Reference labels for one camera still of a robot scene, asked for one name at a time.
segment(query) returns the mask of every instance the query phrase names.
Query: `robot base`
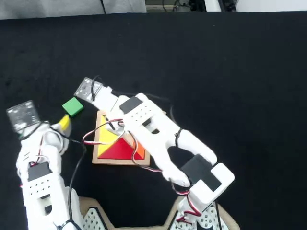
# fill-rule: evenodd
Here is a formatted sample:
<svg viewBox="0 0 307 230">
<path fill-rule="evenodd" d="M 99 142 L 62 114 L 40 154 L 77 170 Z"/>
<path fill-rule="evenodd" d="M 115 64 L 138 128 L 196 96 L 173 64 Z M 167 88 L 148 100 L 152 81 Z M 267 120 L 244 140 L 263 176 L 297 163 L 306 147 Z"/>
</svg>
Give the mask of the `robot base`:
<svg viewBox="0 0 307 230">
<path fill-rule="evenodd" d="M 190 224 L 176 224 L 175 220 L 180 215 L 177 212 L 177 204 L 184 198 L 180 196 L 174 202 L 174 205 L 167 217 L 163 226 L 153 227 L 135 227 L 135 228 L 115 228 L 110 222 L 106 213 L 99 205 L 99 203 L 87 197 L 80 197 L 80 210 L 84 216 L 83 229 L 84 230 L 219 230 L 218 220 L 216 216 L 215 207 L 210 207 L 203 212 L 203 215 L 198 219 L 196 227 Z M 219 205 L 219 212 L 221 217 L 222 230 L 240 230 L 239 225 L 234 219 Z"/>
</svg>

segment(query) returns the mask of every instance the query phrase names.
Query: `white bracket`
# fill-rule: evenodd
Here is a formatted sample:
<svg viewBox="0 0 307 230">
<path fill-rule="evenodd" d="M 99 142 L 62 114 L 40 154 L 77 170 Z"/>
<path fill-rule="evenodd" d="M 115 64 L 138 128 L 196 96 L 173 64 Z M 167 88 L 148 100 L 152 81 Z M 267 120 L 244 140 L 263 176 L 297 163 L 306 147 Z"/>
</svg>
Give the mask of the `white bracket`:
<svg viewBox="0 0 307 230">
<path fill-rule="evenodd" d="M 107 230 L 99 212 L 95 207 L 91 207 L 83 218 L 84 230 Z"/>
<path fill-rule="evenodd" d="M 210 206 L 205 211 L 203 211 L 202 216 L 197 219 L 196 223 L 189 224 L 184 222 L 177 222 L 176 219 L 182 217 L 182 215 L 177 212 L 176 217 L 170 228 L 168 230 L 202 230 L 202 229 L 210 229 L 210 230 L 220 230 L 218 217 L 216 213 L 216 209 L 213 206 Z M 222 230 L 229 230 L 225 222 L 220 216 Z"/>
</svg>

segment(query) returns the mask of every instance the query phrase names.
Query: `wire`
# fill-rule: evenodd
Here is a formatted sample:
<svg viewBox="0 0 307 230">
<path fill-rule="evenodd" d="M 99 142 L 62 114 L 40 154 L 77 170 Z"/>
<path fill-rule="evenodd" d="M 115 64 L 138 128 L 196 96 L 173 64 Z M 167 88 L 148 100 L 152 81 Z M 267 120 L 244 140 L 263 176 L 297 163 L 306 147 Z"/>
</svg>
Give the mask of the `wire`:
<svg viewBox="0 0 307 230">
<path fill-rule="evenodd" d="M 72 139 L 72 138 L 70 138 L 70 137 L 68 137 L 68 136 L 66 136 L 66 135 L 64 135 L 64 134 L 62 134 L 61 132 L 59 132 L 58 130 L 56 130 L 56 129 L 52 128 L 52 127 L 50 127 L 50 128 L 51 128 L 52 130 L 58 132 L 62 137 L 66 138 L 66 139 L 68 139 L 68 140 L 70 140 L 70 141 L 72 141 L 72 142 L 74 142 L 74 143 L 80 144 L 80 145 L 82 146 L 82 148 L 83 148 L 82 156 L 79 158 L 79 160 L 78 160 L 78 162 L 77 162 L 77 164 L 76 164 L 75 170 L 74 170 L 73 173 L 72 173 L 71 182 L 70 182 L 70 184 L 69 184 L 69 190 L 68 190 L 68 212 L 69 212 L 69 219 L 70 219 L 70 222 L 73 223 L 73 219 L 72 219 L 72 209 L 71 209 L 71 191 L 72 191 L 72 184 L 73 184 L 73 181 L 74 181 L 75 176 L 76 176 L 76 174 L 77 174 L 78 168 L 79 168 L 79 166 L 80 166 L 82 160 L 84 159 L 84 157 L 85 157 L 85 155 L 86 155 L 86 146 L 85 146 L 82 142 L 77 141 L 77 140 L 74 140 L 74 139 Z"/>
<path fill-rule="evenodd" d="M 167 9 L 165 8 L 164 1 L 165 1 L 165 0 L 162 0 L 162 7 L 163 7 L 163 9 L 164 9 L 165 12 L 169 13 L 169 11 L 167 11 Z"/>
<path fill-rule="evenodd" d="M 188 204 L 189 206 L 191 207 L 191 209 L 193 211 L 190 211 L 190 210 L 186 210 L 183 212 L 183 216 L 182 217 L 179 217 L 176 219 L 177 222 L 185 222 L 185 223 L 189 223 L 185 220 L 185 216 L 186 214 L 191 214 L 191 215 L 194 215 L 194 216 L 197 216 L 197 217 L 200 217 L 201 216 L 201 212 L 198 211 L 198 209 L 193 205 L 193 203 L 190 201 L 189 199 L 189 195 L 187 194 L 187 201 L 188 201 Z"/>
<path fill-rule="evenodd" d="M 173 189 L 178 195 L 187 195 L 187 194 L 190 193 L 189 190 L 187 190 L 187 191 L 178 191 L 178 190 L 175 188 L 174 183 L 173 183 L 172 181 L 170 181 L 170 182 L 171 182 L 171 184 L 172 184 L 172 189 Z"/>
<path fill-rule="evenodd" d="M 161 169 L 154 169 L 154 168 L 151 168 L 151 167 L 148 167 L 148 166 L 143 166 L 143 165 L 140 165 L 140 164 L 138 164 L 138 163 L 136 162 L 136 160 L 134 159 L 134 156 L 135 156 L 135 154 L 136 154 L 136 152 L 137 152 L 137 150 L 138 150 L 139 144 L 138 144 L 138 141 L 136 140 L 135 136 L 134 136 L 130 131 L 128 131 L 128 133 L 132 136 L 132 139 L 133 139 L 133 142 L 134 142 L 133 145 L 135 145 L 134 150 L 133 150 L 133 153 L 132 153 L 132 157 L 131 157 L 132 162 L 133 162 L 135 165 L 137 165 L 137 166 L 139 166 L 139 167 L 141 167 L 141 168 L 143 168 L 143 169 L 147 169 L 147 170 L 152 171 L 152 172 L 154 172 L 154 173 L 161 173 L 161 172 L 162 172 Z"/>
<path fill-rule="evenodd" d="M 96 80 L 97 78 L 99 78 L 99 79 L 102 81 L 102 78 L 101 78 L 99 75 L 95 76 L 95 77 L 92 79 L 91 95 L 92 95 L 92 100 L 93 100 L 93 102 L 95 101 L 95 97 L 96 97 L 96 93 L 97 93 L 97 92 L 94 93 L 94 85 L 95 85 L 95 80 Z"/>
<path fill-rule="evenodd" d="M 101 5 L 102 5 L 102 9 L 104 10 L 104 13 L 106 14 L 106 9 L 105 9 L 105 5 L 104 5 L 104 1 L 100 0 L 100 2 L 101 2 Z"/>
<path fill-rule="evenodd" d="M 19 140 L 26 140 L 28 139 L 32 134 L 35 133 L 35 131 L 38 130 L 38 128 L 42 125 L 42 124 L 49 124 L 48 121 L 41 121 L 28 135 L 26 135 L 25 137 L 19 137 Z"/>
<path fill-rule="evenodd" d="M 74 225 L 74 227 L 77 230 L 82 230 L 80 228 L 80 226 L 77 225 L 77 223 L 75 221 L 73 221 L 72 219 L 67 220 L 64 224 L 62 224 L 61 226 L 57 226 L 57 230 L 62 230 L 67 224 L 72 223 L 72 225 Z"/>
<path fill-rule="evenodd" d="M 220 217 L 219 207 L 218 207 L 218 204 L 216 203 L 216 201 L 215 201 L 215 209 L 216 209 L 217 221 L 219 223 L 219 228 L 221 230 L 222 229 L 221 217 Z"/>
<path fill-rule="evenodd" d="M 102 125 L 98 126 L 96 129 L 94 129 L 94 130 L 88 132 L 87 134 L 85 134 L 84 137 L 82 138 L 82 142 L 86 145 L 110 145 L 110 144 L 115 143 L 116 141 L 118 141 L 124 135 L 125 130 L 123 130 L 123 132 L 114 141 L 111 141 L 111 142 L 88 141 L 88 140 L 85 140 L 85 138 L 87 138 L 90 134 L 94 133 L 96 130 L 98 130 L 102 126 L 105 126 L 105 125 L 112 123 L 112 122 L 122 121 L 122 120 L 123 119 L 113 119 L 113 120 L 109 120 L 109 121 L 103 123 Z"/>
</svg>

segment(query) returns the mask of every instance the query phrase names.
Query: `white wall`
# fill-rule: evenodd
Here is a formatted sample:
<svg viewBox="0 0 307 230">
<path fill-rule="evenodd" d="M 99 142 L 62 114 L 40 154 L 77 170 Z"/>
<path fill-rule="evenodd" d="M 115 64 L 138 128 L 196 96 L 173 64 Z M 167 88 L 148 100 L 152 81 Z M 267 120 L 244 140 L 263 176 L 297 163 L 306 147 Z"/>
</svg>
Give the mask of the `white wall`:
<svg viewBox="0 0 307 230">
<path fill-rule="evenodd" d="M 306 11 L 307 0 L 238 0 L 237 11 Z"/>
</svg>

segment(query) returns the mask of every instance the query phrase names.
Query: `wooden board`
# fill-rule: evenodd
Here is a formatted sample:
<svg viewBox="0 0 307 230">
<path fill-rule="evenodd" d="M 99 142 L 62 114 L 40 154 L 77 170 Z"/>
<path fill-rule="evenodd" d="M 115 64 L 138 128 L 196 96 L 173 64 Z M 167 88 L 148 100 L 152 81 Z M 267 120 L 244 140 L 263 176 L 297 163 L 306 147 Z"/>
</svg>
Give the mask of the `wooden board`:
<svg viewBox="0 0 307 230">
<path fill-rule="evenodd" d="M 104 121 L 103 119 L 103 111 L 98 111 L 97 112 L 97 120 L 96 120 L 96 128 L 99 127 L 102 122 Z M 109 142 L 110 140 L 102 140 L 101 134 L 103 132 L 98 129 L 95 131 L 95 141 L 106 141 Z M 124 135 L 124 139 L 127 143 L 129 143 L 129 145 L 133 146 L 133 141 L 131 135 L 129 134 L 125 134 Z M 116 159 L 116 157 L 114 157 L 114 159 L 111 159 L 112 157 L 110 157 L 110 154 L 108 153 L 108 159 L 101 159 L 101 151 L 108 151 L 108 149 L 111 150 L 111 148 L 113 148 L 112 145 L 108 145 L 108 146 L 103 146 L 102 145 L 94 145 L 94 151 L 93 151 L 93 159 L 92 159 L 92 163 L 93 164 L 119 164 L 119 165 L 135 165 L 131 159 L 131 156 L 129 154 L 122 154 L 122 159 Z M 144 160 L 135 160 L 138 164 L 140 165 L 146 165 L 148 166 L 150 163 L 150 154 L 148 153 L 147 150 L 144 151 L 144 154 L 142 154 L 140 152 L 140 156 L 141 157 L 136 157 L 136 159 L 142 159 L 144 158 Z"/>
</svg>

